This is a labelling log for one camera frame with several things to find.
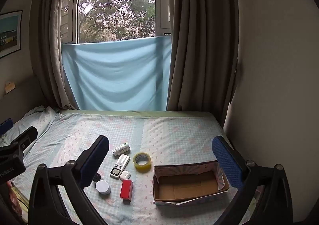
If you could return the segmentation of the left brown curtain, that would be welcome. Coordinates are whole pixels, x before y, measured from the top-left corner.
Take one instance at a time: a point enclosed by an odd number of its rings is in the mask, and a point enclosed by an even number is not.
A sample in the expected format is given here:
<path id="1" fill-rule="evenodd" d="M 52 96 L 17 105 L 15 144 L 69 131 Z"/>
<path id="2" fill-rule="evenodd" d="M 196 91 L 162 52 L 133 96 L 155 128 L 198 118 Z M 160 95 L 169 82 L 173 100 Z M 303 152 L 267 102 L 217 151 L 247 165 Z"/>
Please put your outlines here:
<path id="1" fill-rule="evenodd" d="M 29 48 L 33 73 L 51 107 L 78 109 L 62 63 L 63 0 L 32 0 Z"/>

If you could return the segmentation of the brown curtain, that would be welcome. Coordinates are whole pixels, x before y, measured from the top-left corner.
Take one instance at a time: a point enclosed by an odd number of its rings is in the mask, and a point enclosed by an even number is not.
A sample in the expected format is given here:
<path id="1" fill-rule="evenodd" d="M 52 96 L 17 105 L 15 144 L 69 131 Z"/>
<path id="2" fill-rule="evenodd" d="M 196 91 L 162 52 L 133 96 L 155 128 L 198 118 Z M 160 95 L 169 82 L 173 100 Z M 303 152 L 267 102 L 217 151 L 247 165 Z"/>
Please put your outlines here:
<path id="1" fill-rule="evenodd" d="M 33 73 L 51 107 L 78 109 L 62 63 L 63 0 L 32 0 L 29 48 Z"/>
<path id="2" fill-rule="evenodd" d="M 224 124 L 235 82 L 238 0 L 169 0 L 167 109 L 209 112 Z"/>

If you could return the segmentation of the small black jar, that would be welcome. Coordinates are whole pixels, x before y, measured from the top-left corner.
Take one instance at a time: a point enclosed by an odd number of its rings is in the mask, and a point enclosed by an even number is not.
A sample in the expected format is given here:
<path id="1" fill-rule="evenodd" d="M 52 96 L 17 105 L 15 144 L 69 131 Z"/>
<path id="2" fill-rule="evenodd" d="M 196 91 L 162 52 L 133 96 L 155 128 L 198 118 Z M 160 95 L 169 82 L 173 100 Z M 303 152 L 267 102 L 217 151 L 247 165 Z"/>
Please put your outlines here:
<path id="1" fill-rule="evenodd" d="M 99 173 L 96 173 L 93 177 L 93 182 L 97 183 L 102 179 L 101 175 Z"/>

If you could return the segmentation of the light blue cloth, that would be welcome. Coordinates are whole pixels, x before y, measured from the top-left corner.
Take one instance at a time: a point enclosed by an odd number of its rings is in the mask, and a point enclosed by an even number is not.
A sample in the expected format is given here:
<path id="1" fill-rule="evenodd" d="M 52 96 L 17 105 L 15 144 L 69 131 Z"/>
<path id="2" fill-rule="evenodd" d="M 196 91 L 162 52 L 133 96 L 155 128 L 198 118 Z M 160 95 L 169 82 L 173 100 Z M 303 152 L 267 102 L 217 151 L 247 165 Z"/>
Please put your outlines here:
<path id="1" fill-rule="evenodd" d="M 78 109 L 165 111 L 171 37 L 62 44 L 62 62 Z"/>

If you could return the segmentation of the window frame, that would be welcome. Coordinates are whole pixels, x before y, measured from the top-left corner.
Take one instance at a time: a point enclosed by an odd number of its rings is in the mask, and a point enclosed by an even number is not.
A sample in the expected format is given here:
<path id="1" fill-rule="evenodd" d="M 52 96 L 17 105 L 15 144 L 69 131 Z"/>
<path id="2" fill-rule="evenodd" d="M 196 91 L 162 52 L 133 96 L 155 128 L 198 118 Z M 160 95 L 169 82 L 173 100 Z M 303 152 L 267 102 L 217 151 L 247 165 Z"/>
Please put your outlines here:
<path id="1" fill-rule="evenodd" d="M 62 0 L 63 43 L 122 41 L 169 34 L 169 0 Z"/>

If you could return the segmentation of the red small box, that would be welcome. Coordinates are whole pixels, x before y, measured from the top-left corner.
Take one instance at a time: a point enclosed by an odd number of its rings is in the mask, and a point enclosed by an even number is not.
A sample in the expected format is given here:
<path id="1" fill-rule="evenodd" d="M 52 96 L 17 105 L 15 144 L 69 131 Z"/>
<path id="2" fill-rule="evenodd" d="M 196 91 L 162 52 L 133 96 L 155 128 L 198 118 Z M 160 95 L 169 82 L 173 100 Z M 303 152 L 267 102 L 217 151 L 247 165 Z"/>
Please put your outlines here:
<path id="1" fill-rule="evenodd" d="M 122 180 L 122 187 L 121 187 L 119 197 L 123 201 L 131 201 L 133 185 L 134 183 L 132 182 L 132 180 L 128 180 L 128 179 Z"/>

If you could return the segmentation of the framed wall picture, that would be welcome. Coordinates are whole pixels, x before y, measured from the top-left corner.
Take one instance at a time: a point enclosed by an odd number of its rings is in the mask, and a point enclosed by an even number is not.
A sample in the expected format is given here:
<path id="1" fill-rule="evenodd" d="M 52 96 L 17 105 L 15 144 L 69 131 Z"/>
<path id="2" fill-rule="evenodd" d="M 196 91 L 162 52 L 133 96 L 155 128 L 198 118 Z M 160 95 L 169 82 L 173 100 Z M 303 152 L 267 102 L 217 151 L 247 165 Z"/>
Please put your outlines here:
<path id="1" fill-rule="evenodd" d="M 23 11 L 13 11 L 0 16 L 0 58 L 21 49 L 21 24 Z"/>

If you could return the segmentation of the white lid jar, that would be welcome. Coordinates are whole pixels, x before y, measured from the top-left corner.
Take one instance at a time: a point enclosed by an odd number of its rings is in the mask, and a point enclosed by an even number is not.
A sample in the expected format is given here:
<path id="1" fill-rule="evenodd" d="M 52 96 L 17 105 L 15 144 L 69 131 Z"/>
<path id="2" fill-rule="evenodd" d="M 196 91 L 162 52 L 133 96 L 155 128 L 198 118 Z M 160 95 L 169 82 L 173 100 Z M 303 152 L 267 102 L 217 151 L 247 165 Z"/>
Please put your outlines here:
<path id="1" fill-rule="evenodd" d="M 96 182 L 95 188 L 102 195 L 109 195 L 111 193 L 111 187 L 109 183 L 104 180 Z"/>

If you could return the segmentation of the white pillow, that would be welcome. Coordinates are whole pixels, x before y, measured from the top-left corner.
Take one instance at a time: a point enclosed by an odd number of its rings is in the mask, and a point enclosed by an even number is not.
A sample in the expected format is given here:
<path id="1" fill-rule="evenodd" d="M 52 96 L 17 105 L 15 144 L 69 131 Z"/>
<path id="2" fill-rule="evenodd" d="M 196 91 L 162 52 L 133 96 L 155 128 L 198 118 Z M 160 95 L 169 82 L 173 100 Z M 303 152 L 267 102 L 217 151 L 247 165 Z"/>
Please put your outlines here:
<path id="1" fill-rule="evenodd" d="M 1 147 L 8 146 L 21 133 L 33 126 L 40 138 L 52 125 L 57 113 L 51 107 L 38 106 L 28 111 L 11 129 L 1 136 Z"/>

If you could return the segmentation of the yellow tape roll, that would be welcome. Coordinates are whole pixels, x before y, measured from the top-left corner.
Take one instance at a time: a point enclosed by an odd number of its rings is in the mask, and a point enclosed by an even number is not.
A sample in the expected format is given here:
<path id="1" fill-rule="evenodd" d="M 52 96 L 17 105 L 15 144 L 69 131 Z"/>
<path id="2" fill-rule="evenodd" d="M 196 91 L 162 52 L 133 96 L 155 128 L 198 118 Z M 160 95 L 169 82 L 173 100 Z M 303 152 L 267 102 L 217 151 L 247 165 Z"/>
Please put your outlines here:
<path id="1" fill-rule="evenodd" d="M 146 173 L 151 170 L 151 156 L 148 153 L 136 153 L 133 157 L 135 169 L 140 173 Z"/>

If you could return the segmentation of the white earbuds case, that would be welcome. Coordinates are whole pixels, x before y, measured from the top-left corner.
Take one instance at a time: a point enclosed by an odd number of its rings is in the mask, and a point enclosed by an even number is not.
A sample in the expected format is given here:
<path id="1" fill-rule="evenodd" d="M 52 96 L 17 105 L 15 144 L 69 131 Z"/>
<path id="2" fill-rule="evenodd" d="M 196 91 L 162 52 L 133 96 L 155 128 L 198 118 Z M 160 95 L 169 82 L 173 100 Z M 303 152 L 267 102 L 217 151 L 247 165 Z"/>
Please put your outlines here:
<path id="1" fill-rule="evenodd" d="M 129 180 L 131 177 L 131 174 L 129 171 L 123 170 L 123 172 L 121 173 L 121 175 L 119 176 L 119 178 L 123 181 L 123 180 Z"/>

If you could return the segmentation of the right brown curtain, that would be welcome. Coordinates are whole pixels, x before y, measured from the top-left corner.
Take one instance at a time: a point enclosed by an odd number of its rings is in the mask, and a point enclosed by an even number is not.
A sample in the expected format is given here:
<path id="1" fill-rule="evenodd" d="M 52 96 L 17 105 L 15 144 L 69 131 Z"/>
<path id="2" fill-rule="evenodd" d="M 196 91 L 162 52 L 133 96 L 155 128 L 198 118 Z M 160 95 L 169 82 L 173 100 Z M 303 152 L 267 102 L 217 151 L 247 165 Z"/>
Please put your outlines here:
<path id="1" fill-rule="evenodd" d="M 167 109 L 209 112 L 224 124 L 235 82 L 238 0 L 169 0 Z"/>

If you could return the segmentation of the white pill bottle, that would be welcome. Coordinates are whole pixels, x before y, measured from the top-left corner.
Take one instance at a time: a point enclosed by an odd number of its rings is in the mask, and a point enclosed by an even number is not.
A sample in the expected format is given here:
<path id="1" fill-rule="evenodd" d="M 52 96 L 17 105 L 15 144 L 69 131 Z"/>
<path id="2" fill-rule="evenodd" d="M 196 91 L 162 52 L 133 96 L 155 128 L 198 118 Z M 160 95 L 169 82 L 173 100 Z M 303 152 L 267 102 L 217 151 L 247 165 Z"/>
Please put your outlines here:
<path id="1" fill-rule="evenodd" d="M 130 146 L 125 142 L 118 147 L 115 147 L 112 150 L 113 156 L 120 156 L 121 154 L 124 154 L 125 152 L 130 151 Z"/>

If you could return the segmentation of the open cardboard box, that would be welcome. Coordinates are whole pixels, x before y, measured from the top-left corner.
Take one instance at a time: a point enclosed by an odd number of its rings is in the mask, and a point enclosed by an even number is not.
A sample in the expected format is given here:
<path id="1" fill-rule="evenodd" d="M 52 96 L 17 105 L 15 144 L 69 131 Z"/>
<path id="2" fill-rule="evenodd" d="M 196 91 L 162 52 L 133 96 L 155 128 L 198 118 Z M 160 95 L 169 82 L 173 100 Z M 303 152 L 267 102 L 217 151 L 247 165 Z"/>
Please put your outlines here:
<path id="1" fill-rule="evenodd" d="M 156 205 L 192 205 L 211 201 L 230 188 L 218 161 L 154 166 Z"/>

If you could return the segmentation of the white digital pocket scale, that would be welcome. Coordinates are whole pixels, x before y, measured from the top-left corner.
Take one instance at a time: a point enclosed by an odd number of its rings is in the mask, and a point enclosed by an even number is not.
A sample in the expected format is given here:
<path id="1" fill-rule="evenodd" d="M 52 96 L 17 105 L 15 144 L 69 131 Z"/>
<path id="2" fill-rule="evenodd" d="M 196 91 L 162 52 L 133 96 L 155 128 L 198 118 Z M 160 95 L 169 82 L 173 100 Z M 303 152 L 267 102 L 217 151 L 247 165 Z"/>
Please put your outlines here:
<path id="1" fill-rule="evenodd" d="M 110 172 L 110 176 L 114 179 L 119 179 L 129 161 L 130 156 L 125 154 L 120 155 Z"/>

